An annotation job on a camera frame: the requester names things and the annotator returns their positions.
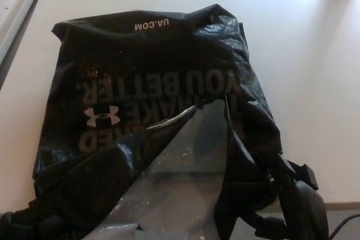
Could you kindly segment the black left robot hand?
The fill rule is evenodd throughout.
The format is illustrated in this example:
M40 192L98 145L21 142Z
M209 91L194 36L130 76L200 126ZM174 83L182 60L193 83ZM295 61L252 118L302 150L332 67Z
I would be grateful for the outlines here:
M52 209L36 206L2 213L1 239L47 239L41 223L53 214Z

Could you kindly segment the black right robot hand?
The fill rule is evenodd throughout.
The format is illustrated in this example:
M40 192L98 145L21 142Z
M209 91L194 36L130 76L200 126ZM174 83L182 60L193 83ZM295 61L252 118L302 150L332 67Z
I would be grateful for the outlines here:
M279 201L290 239L328 239L326 205L317 192L314 171L277 156L268 165L279 184Z

